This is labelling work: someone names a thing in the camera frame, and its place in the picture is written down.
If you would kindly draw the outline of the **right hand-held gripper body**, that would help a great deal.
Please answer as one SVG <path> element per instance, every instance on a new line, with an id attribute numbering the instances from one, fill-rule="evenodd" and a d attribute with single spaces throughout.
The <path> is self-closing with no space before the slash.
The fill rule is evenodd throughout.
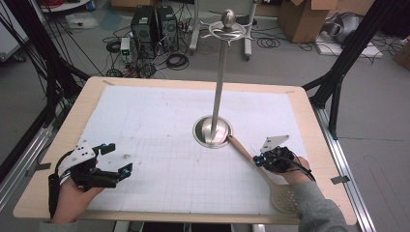
<path id="1" fill-rule="evenodd" d="M 295 155 L 281 144 L 289 139 L 288 135 L 267 137 L 260 153 L 268 152 L 268 157 L 262 161 L 262 166 L 271 172 L 284 173 L 294 160 Z"/>

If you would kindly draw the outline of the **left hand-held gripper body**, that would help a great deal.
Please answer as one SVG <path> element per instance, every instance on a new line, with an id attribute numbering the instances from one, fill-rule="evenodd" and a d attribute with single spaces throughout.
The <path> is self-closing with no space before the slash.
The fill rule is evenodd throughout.
<path id="1" fill-rule="evenodd" d="M 97 167 L 97 155 L 87 142 L 79 143 L 57 162 L 57 172 L 69 174 L 75 184 L 85 191 L 91 188 L 115 188 L 118 172 L 102 171 Z"/>

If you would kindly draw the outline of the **beige slotted spoon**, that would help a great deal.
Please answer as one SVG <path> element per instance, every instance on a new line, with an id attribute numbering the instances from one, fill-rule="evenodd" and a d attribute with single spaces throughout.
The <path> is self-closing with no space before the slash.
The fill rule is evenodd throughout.
<path id="1" fill-rule="evenodd" d="M 297 211 L 297 203 L 292 188 L 289 185 L 278 185 L 260 167 L 257 167 L 253 162 L 252 155 L 233 135 L 228 135 L 227 140 L 245 160 L 249 161 L 256 168 L 269 185 L 271 191 L 270 198 L 273 205 L 283 213 L 294 214 Z"/>

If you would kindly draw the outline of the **person's right hand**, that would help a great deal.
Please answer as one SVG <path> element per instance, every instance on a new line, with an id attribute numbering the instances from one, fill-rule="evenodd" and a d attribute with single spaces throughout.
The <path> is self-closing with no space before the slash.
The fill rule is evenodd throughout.
<path id="1" fill-rule="evenodd" d="M 279 173 L 279 176 L 283 177 L 284 180 L 293 187 L 302 183 L 311 182 L 312 179 L 307 174 L 307 170 L 310 170 L 308 161 L 303 157 L 296 157 L 295 161 L 299 163 L 303 169 L 292 165 L 286 172 Z"/>

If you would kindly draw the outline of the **person's left hand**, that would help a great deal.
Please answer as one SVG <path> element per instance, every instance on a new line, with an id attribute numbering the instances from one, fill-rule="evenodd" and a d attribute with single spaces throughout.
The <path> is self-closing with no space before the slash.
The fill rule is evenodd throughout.
<path id="1" fill-rule="evenodd" d="M 87 210 L 92 200 L 103 188 L 90 188 L 84 191 L 79 188 L 72 178 L 68 178 L 61 186 L 57 207 L 51 222 L 54 224 L 66 224 L 76 220 Z"/>

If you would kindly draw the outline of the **white grid mat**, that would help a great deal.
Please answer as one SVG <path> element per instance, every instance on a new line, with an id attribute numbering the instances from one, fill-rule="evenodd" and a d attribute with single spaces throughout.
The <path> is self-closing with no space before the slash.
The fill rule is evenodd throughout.
<path id="1" fill-rule="evenodd" d="M 102 170 L 132 164 L 129 178 L 104 190 L 92 209 L 110 212 L 294 213 L 285 181 L 255 166 L 232 146 L 200 145 L 193 125 L 213 108 L 211 90 L 107 86 L 81 135 L 90 145 L 113 143 Z"/>

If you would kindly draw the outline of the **steel utensil stand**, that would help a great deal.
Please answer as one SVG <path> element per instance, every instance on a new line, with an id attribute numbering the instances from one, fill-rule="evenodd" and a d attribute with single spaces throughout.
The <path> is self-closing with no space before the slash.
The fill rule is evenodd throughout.
<path id="1" fill-rule="evenodd" d="M 239 24 L 236 21 L 236 14 L 231 9 L 226 9 L 219 21 L 208 24 L 208 34 L 205 35 L 205 38 L 216 38 L 220 40 L 221 45 L 213 113 L 198 119 L 192 129 L 194 139 L 204 147 L 217 149 L 225 146 L 228 143 L 227 136 L 233 132 L 231 124 L 220 117 L 227 53 L 232 42 L 249 39 L 247 34 L 249 26 L 251 23 L 246 26 Z"/>

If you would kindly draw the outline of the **small white electronic box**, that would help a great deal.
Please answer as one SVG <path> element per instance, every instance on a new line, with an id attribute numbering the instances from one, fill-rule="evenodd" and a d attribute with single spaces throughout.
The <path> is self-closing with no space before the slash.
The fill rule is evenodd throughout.
<path id="1" fill-rule="evenodd" d="M 130 38 L 123 38 L 121 40 L 120 51 L 125 56 L 131 54 L 131 39 Z"/>

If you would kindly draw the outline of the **white stand leg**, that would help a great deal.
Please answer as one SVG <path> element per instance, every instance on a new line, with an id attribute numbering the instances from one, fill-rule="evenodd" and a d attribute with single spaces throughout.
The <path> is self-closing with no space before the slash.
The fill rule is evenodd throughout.
<path id="1" fill-rule="evenodd" d="M 192 26 L 192 32 L 190 37 L 189 51 L 190 55 L 193 55 L 197 49 L 197 43 L 199 38 L 199 0 L 194 0 L 194 21 Z"/>
<path id="2" fill-rule="evenodd" d="M 246 25 L 247 29 L 247 37 L 244 39 L 244 54 L 245 54 L 245 59 L 248 61 L 251 57 L 252 54 L 252 49 L 251 49 L 251 28 L 257 8 L 257 1 L 258 0 L 251 0 L 251 5 L 250 5 L 250 10 L 249 10 L 249 17 L 248 17 L 248 22 Z"/>

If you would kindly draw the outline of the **black computer tower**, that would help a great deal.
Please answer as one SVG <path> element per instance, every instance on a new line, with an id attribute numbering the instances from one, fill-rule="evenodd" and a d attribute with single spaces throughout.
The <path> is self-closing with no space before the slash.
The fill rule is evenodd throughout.
<path id="1" fill-rule="evenodd" d="M 161 43 L 165 51 L 178 51 L 177 18 L 170 6 L 157 7 Z"/>
<path id="2" fill-rule="evenodd" d="M 152 59 L 158 41 L 155 8 L 151 5 L 138 5 L 132 17 L 131 29 L 139 57 Z"/>

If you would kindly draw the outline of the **white flat board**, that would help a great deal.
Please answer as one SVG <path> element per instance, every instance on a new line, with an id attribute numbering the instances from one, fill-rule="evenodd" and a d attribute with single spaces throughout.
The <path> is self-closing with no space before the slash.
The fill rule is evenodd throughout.
<path id="1" fill-rule="evenodd" d="M 339 56 L 342 52 L 341 44 L 326 33 L 321 33 L 314 45 L 321 55 Z M 381 51 L 373 43 L 369 43 L 361 53 L 363 58 L 381 58 L 382 56 Z"/>

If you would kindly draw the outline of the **large cardboard box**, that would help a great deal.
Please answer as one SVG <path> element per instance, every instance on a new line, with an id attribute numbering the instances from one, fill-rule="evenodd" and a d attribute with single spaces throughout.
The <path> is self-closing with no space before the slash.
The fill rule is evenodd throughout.
<path id="1" fill-rule="evenodd" d="M 278 25 L 286 38 L 297 44 L 313 43 L 337 0 L 282 0 Z"/>

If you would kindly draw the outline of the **grey machine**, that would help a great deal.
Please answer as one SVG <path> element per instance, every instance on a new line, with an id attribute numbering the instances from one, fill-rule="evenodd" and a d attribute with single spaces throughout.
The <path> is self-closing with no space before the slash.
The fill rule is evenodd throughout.
<path id="1" fill-rule="evenodd" d="M 356 31 L 363 21 L 363 17 L 354 13 L 335 13 L 327 18 L 321 28 L 328 36 L 337 43 L 343 44 L 349 35 Z"/>

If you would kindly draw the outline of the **small cardboard box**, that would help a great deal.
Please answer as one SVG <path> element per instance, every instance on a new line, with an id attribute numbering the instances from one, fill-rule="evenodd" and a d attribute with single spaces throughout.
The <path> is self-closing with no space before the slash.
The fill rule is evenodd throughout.
<path id="1" fill-rule="evenodd" d="M 394 61 L 410 71 L 410 37 L 405 46 L 395 55 Z"/>

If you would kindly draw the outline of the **aluminium rail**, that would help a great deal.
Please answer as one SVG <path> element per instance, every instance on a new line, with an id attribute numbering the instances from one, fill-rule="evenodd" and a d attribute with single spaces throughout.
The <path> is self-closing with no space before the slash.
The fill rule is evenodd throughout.
<path id="1" fill-rule="evenodd" d="M 44 150 L 53 131 L 53 127 L 40 128 L 28 139 L 28 143 L 22 146 L 22 152 L 18 154 L 16 162 L 0 183 L 0 212 L 6 207 L 26 173 L 30 171 L 36 158 Z"/>
<path id="2" fill-rule="evenodd" d="M 353 211 L 355 213 L 357 223 L 359 224 L 362 232 L 376 232 L 376 228 L 372 221 L 372 218 L 366 207 L 366 203 L 362 198 L 358 185 L 355 181 L 353 173 L 347 162 L 347 159 L 343 153 L 341 145 L 337 139 L 334 139 L 331 131 L 328 129 L 329 126 L 329 116 L 325 109 L 320 109 L 313 107 L 313 112 L 325 137 L 327 145 L 330 149 L 331 155 L 337 167 L 337 176 L 347 176 L 350 181 L 344 183 L 343 186 L 346 190 L 349 201 L 352 205 Z"/>

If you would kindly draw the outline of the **black frame post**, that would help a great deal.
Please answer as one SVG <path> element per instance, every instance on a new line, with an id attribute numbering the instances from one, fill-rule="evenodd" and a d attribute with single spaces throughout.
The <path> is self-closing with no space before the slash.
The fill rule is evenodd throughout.
<path id="1" fill-rule="evenodd" d="M 332 99 L 328 130 L 335 140 L 337 140 L 337 116 L 343 79 L 400 1 L 375 0 L 332 67 L 324 75 L 303 85 L 305 91 L 317 87 L 315 94 L 309 98 L 310 103 L 317 108 L 324 109 L 327 100 Z"/>
<path id="2" fill-rule="evenodd" d="M 75 100 L 82 90 L 74 77 L 87 81 L 90 75 L 71 65 L 61 56 L 29 0 L 3 0 L 0 1 L 0 5 L 2 3 L 8 7 L 41 57 L 41 60 L 33 57 L 30 48 L 22 41 L 13 26 L 0 17 L 0 22 L 29 56 L 38 76 L 46 81 L 46 105 L 42 114 L 44 122 L 50 124 L 56 118 L 57 104 L 62 99 Z"/>

